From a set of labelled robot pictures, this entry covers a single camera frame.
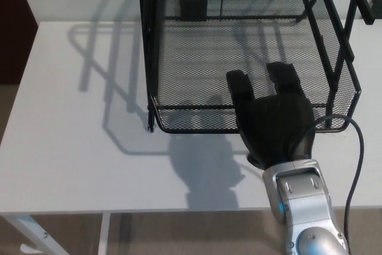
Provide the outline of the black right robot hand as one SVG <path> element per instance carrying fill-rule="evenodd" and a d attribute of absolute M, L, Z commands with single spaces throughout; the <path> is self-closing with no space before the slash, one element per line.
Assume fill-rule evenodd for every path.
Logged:
<path fill-rule="evenodd" d="M 239 134 L 248 161 L 266 170 L 274 165 L 312 157 L 315 139 L 313 106 L 292 64 L 266 65 L 275 94 L 255 97 L 249 76 L 241 70 L 226 73 Z"/>

